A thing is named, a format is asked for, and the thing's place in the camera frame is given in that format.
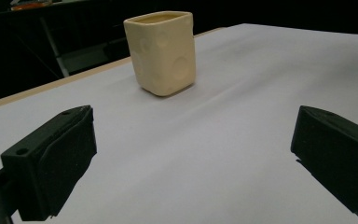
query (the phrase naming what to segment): square ceramic cup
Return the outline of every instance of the square ceramic cup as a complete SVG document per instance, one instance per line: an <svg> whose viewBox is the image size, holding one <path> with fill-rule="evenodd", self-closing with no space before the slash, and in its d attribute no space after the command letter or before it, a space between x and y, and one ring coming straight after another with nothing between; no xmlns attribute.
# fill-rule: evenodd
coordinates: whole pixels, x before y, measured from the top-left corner
<svg viewBox="0 0 358 224"><path fill-rule="evenodd" d="M158 96L178 92L195 82L193 14L160 11L124 20L136 79Z"/></svg>

